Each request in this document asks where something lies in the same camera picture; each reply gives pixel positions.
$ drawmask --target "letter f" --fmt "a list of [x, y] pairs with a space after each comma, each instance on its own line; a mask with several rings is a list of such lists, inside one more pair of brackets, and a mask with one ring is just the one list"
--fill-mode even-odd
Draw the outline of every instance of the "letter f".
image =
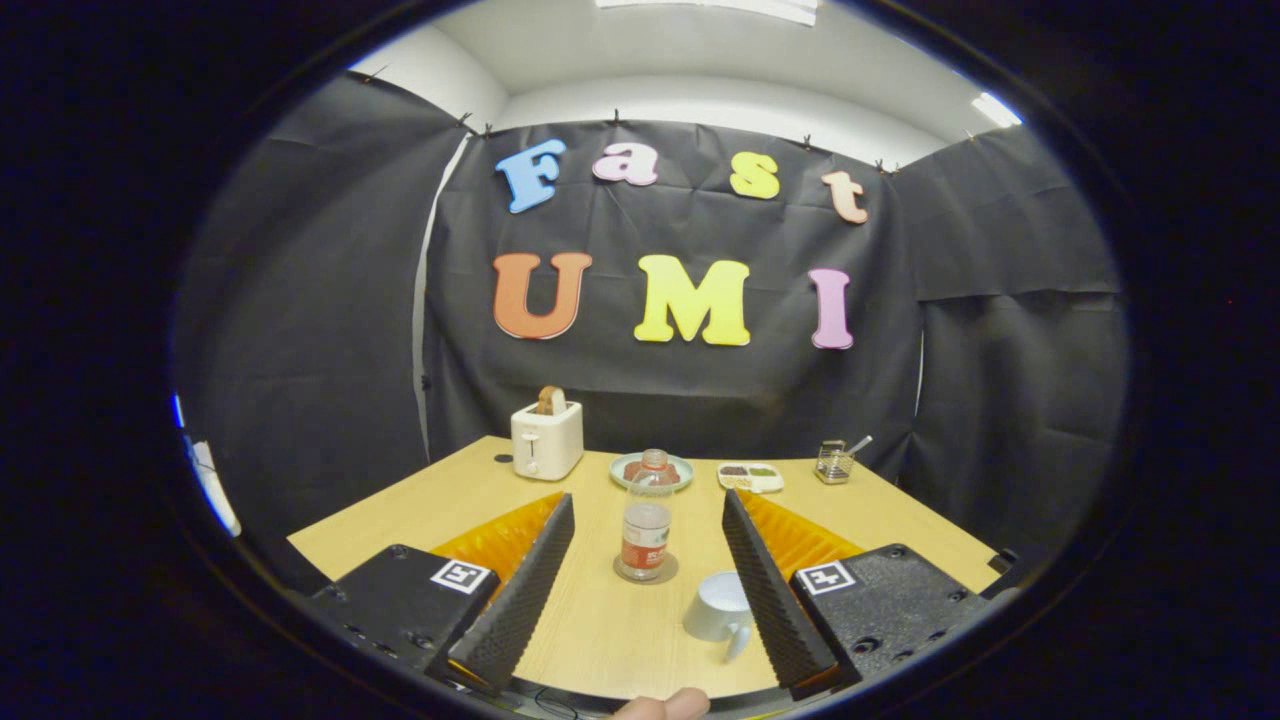
[[559, 164], [549, 155], [559, 155], [563, 151], [563, 141], [548, 140], [529, 150], [521, 150], [495, 165], [507, 176], [507, 184], [511, 186], [512, 213], [522, 213], [556, 195], [556, 188], [543, 184], [540, 178], [553, 181], [559, 177]]

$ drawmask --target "red label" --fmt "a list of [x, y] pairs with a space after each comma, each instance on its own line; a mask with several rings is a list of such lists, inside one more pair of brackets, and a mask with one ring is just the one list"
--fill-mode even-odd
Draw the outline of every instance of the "red label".
[[622, 562], [637, 570], [653, 570], [662, 565], [662, 559], [667, 555], [667, 546], [640, 547], [622, 541]]

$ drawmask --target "plastic water bottle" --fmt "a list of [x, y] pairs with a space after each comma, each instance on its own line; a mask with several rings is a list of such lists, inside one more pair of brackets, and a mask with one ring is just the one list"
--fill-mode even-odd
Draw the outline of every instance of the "plastic water bottle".
[[662, 484], [667, 465], [664, 451], [644, 451], [640, 471], [627, 487], [627, 507], [622, 514], [622, 574], [632, 580], [657, 578], [667, 559], [675, 495], [675, 484]]

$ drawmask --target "bottle label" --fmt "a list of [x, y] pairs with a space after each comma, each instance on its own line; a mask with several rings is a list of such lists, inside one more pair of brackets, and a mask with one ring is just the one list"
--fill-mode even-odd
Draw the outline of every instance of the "bottle label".
[[627, 509], [622, 521], [622, 561], [640, 570], [662, 565], [669, 532], [669, 510], [650, 503]]
[[[660, 530], [636, 528], [636, 530], [635, 536], [630, 532], [622, 533], [622, 561], [640, 570], [652, 570], [662, 565], [663, 557], [667, 555], [668, 528]], [[639, 542], [634, 542], [632, 538], [639, 539]]]

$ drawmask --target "black curtain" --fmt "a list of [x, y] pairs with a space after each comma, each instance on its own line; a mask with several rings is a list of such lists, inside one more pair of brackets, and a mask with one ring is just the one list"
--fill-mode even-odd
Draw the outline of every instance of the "black curtain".
[[1025, 127], [893, 177], [924, 314], [901, 487], [1020, 560], [1062, 547], [1100, 486], [1129, 378], [1106, 240]]
[[[509, 213], [512, 193], [497, 163], [550, 138], [567, 145], [557, 159], [556, 195]], [[596, 179], [593, 163], [614, 142], [654, 147], [660, 158], [657, 183]], [[778, 196], [733, 192], [731, 159], [740, 151], [777, 161]], [[864, 224], [837, 215], [820, 179], [841, 170], [864, 188]], [[751, 132], [598, 122], [472, 138], [440, 193], [428, 251], [424, 357], [431, 457], [483, 434], [508, 436], [511, 414], [532, 402], [544, 384], [556, 384], [584, 404], [591, 450], [804, 457], [827, 438], [874, 434], [860, 459], [893, 477], [910, 429], [920, 342], [896, 202], [876, 168]], [[508, 252], [541, 259], [530, 279], [531, 313], [553, 305], [553, 255], [593, 258], [567, 332], [518, 340], [497, 325], [493, 261]], [[695, 284], [716, 260], [748, 265], [750, 343], [686, 342], [678, 331], [666, 343], [635, 340], [648, 282], [637, 261], [650, 254], [680, 259]], [[814, 268], [850, 277], [850, 350], [820, 350], [810, 340], [818, 324], [808, 277]]]
[[177, 306], [175, 380], [244, 537], [293, 585], [284, 539], [426, 465], [413, 282], [465, 129], [348, 73], [289, 113], [210, 209]]

